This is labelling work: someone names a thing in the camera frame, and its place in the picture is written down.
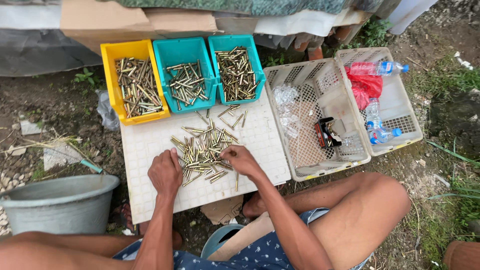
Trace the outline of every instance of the blue shorts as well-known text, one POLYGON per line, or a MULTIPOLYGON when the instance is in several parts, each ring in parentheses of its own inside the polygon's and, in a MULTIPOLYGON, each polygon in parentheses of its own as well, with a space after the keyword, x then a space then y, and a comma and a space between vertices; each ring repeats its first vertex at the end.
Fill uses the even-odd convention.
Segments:
MULTIPOLYGON (((328 208, 317 208, 302 213, 300 218, 308 225, 328 211, 328 208)), ((113 258, 119 260, 135 259, 141 243, 142 239, 134 242, 113 258)), ((367 259, 351 270, 360 270, 367 259)), ((293 270, 293 266, 285 255, 275 230, 256 240, 228 261, 209 261, 185 251, 174 250, 173 266, 175 270, 293 270)))

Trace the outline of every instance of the plastic bag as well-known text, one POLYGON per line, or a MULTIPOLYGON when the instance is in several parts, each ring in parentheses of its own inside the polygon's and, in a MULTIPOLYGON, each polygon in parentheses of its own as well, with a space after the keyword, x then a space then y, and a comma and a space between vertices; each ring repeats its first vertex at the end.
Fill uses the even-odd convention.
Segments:
POLYGON ((360 110, 368 106, 369 98, 379 98, 382 94, 384 81, 381 76, 350 75, 350 68, 345 67, 348 79, 352 82, 352 91, 360 110))
POLYGON ((287 138, 296 138, 299 135, 297 129, 297 123, 300 120, 295 112, 298 111, 298 102, 295 99, 298 97, 296 88, 281 85, 273 89, 273 95, 276 101, 276 109, 278 117, 280 118, 280 124, 285 131, 287 138))
POLYGON ((102 126, 111 131, 117 131, 120 129, 120 120, 117 112, 110 105, 110 99, 108 98, 108 91, 102 90, 96 91, 98 95, 98 107, 96 111, 102 117, 102 126))

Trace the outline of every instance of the white plastic crate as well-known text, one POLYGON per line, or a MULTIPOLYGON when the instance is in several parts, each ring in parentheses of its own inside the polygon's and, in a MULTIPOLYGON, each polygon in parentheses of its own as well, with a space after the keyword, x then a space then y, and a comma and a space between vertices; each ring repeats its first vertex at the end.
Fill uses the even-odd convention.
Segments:
POLYGON ((332 59, 301 62, 268 67, 264 69, 265 84, 275 122, 288 160, 292 179, 304 181, 321 175, 341 171, 370 161, 367 143, 362 136, 363 125, 359 123, 358 109, 355 111, 345 87, 337 62, 332 59), (290 140, 280 124, 277 103, 272 89, 289 85, 299 93, 296 98, 299 109, 297 123, 299 135, 290 140), (334 124, 342 138, 342 146, 322 149, 314 125, 325 117, 341 119, 334 124))
MULTIPOLYGON (((394 61, 390 50, 386 47, 378 48, 361 48, 361 49, 342 49, 336 53, 336 60, 341 67, 342 75, 346 78, 344 66, 348 66, 353 62, 377 62, 377 61, 394 61)), ((411 143, 420 141, 423 138, 422 129, 415 117, 407 92, 403 86, 400 75, 383 76, 384 86, 380 101, 380 117, 382 123, 386 127, 399 128, 402 135, 395 137, 391 141, 372 145, 368 139, 367 130, 362 129, 362 136, 368 142, 367 150, 372 156, 379 156, 395 149, 402 148, 411 143)), ((351 82, 347 79, 349 95, 359 122, 366 126, 365 110, 359 110, 351 91, 351 82)))

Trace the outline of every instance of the soil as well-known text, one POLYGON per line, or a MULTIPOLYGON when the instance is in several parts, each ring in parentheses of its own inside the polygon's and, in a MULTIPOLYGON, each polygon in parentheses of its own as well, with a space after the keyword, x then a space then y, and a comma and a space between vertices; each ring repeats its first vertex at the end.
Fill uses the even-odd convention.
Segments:
MULTIPOLYGON (((388 47, 394 59, 412 64, 407 59, 409 57, 427 67, 436 59, 442 58, 448 49, 454 49, 461 53, 462 59, 478 66, 480 64, 478 46, 480 14, 474 5, 478 3, 466 0, 440 0, 414 21, 403 34, 391 36, 388 47)), ((421 67, 415 64, 412 66, 410 72, 422 72, 421 67)), ((102 67, 91 69, 95 71, 95 75, 103 76, 102 67)), ((19 122, 20 113, 25 114, 32 122, 43 121, 47 129, 40 135, 28 136, 29 139, 46 139, 54 136, 55 132, 65 136, 81 137, 83 139, 80 144, 81 150, 92 157, 98 153, 102 157, 102 161, 98 164, 121 180, 120 187, 114 190, 111 204, 113 210, 128 196, 120 131, 113 132, 101 125, 102 119, 96 111, 98 101, 94 91, 96 87, 91 88, 88 83, 73 83, 72 79, 76 73, 82 73, 82 71, 74 70, 35 78, 0 78, 0 141, 4 140, 0 143, 0 151, 8 149, 12 144, 26 144, 25 136, 21 136, 20 131, 12 129, 12 124, 19 122)), ((403 79, 407 83, 408 75, 403 79)), ((431 111, 434 111, 434 105, 431 104, 432 97, 410 94, 420 123, 426 129, 430 127, 431 121, 435 124, 435 118, 431 117, 431 111)), ((438 136, 438 132, 441 131, 441 124, 439 126, 440 130, 436 131, 435 136, 438 136)), ((280 192, 284 195, 290 194, 365 171, 381 172, 395 177, 405 185, 413 199, 420 199, 437 194, 442 188, 442 184, 435 180, 432 174, 438 174, 447 166, 446 162, 440 150, 420 141, 388 154, 373 157, 365 165, 301 183, 288 181, 280 192), (420 160, 425 161, 425 167, 420 164, 420 160)), ((91 173, 86 167, 75 165, 68 170, 57 167, 38 177, 42 171, 42 164, 41 148, 31 147, 24 155, 17 157, 0 154, 2 172, 8 177, 13 177, 17 173, 24 174, 27 184, 33 181, 33 177, 41 179, 53 173, 56 173, 55 178, 91 173)), ((247 223, 242 217, 237 217, 237 221, 247 223)), ((121 227, 118 215, 112 211, 109 230, 116 232, 121 227)), ((174 228, 184 239, 182 249, 196 255, 200 255, 207 239, 219 227, 220 225, 212 225, 199 208, 174 215, 174 228), (192 221, 196 221, 194 226, 190 226, 192 221)), ((369 266, 376 266, 377 269, 426 269, 430 266, 430 262, 424 255, 419 255, 418 260, 415 260, 414 253, 407 253, 414 248, 416 238, 411 233, 398 231, 402 227, 399 228, 391 233, 377 249, 375 258, 367 263, 366 269, 369 266)), ((4 230, 0 227, 0 234, 6 232, 6 227, 4 230)))

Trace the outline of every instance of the red plastic bag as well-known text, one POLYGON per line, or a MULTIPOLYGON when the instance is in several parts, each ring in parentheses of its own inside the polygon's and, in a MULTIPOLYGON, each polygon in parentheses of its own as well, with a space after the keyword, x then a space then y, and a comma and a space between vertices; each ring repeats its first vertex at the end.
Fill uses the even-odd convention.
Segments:
POLYGON ((381 76, 350 75, 350 68, 345 67, 347 78, 352 82, 352 91, 360 110, 367 108, 369 98, 379 98, 384 81, 381 76))

